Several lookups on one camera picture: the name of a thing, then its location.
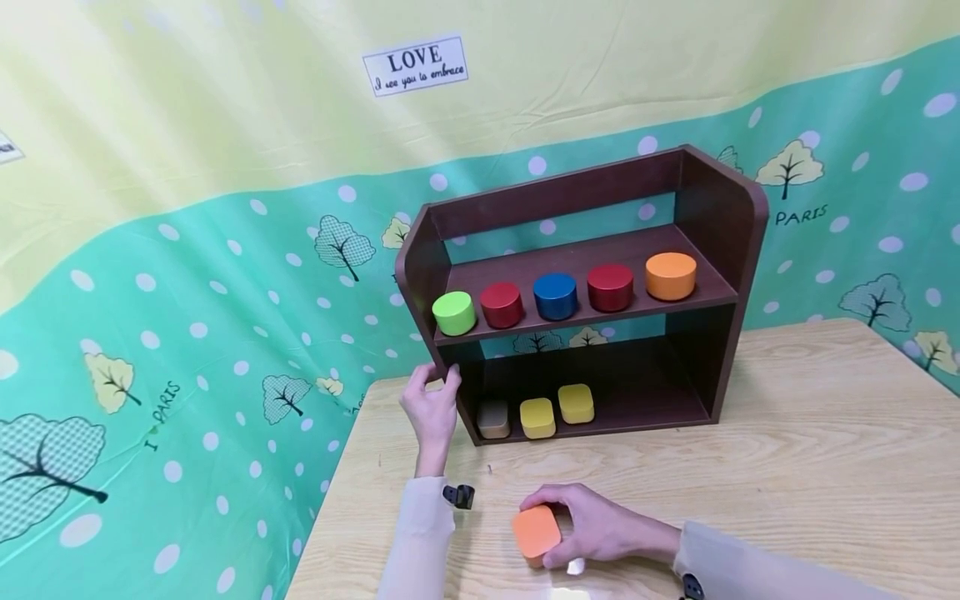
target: black object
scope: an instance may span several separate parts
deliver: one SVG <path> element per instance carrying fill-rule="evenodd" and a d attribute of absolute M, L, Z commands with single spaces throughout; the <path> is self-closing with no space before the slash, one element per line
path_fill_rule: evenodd
<path fill-rule="evenodd" d="M 454 508 L 463 511 L 468 511 L 473 506 L 473 493 L 474 489 L 470 486 L 457 486 L 456 488 L 444 486 L 446 501 L 452 504 Z"/>

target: orange block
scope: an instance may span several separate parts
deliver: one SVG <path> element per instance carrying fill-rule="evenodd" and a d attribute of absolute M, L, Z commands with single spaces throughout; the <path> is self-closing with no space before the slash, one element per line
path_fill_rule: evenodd
<path fill-rule="evenodd" d="M 697 261 L 680 252 L 654 254 L 647 260 L 647 294 L 672 302 L 693 294 Z"/>
<path fill-rule="evenodd" d="M 543 555 L 560 543 L 560 526 L 549 506 L 541 504 L 514 517 L 514 536 L 520 554 L 532 568 L 543 566 Z"/>

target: white sleeve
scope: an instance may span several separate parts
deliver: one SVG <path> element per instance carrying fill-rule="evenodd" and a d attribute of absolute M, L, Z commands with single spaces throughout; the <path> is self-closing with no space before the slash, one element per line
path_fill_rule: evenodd
<path fill-rule="evenodd" d="M 693 575 L 706 600 L 891 600 L 897 596 L 815 564 L 770 554 L 688 522 L 673 570 Z"/>
<path fill-rule="evenodd" d="M 445 485 L 446 477 L 407 482 L 377 600 L 444 599 L 446 551 L 454 529 Z"/>

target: wooden tabletop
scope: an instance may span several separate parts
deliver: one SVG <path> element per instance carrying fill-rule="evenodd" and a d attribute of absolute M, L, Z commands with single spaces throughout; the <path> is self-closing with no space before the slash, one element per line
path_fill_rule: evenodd
<path fill-rule="evenodd" d="M 288 600 L 374 597 L 417 455 L 404 383 L 367 394 Z M 859 322 L 744 333 L 718 425 L 479 448 L 459 426 L 447 475 L 476 489 L 456 514 L 448 598 L 676 600 L 670 573 L 641 561 L 527 568 L 517 505 L 576 481 L 908 598 L 960 597 L 960 399 Z"/>

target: red cylinder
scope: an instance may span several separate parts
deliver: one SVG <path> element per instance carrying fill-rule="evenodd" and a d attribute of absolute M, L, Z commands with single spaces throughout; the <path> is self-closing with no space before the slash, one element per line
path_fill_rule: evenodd
<path fill-rule="evenodd" d="M 494 329 L 513 327 L 523 319 L 520 290 L 509 281 L 499 281 L 484 290 L 480 295 L 480 308 L 487 324 Z"/>
<path fill-rule="evenodd" d="M 587 274 L 590 306 L 603 313 L 615 313 L 634 299 L 634 273 L 623 265 L 608 264 Z"/>

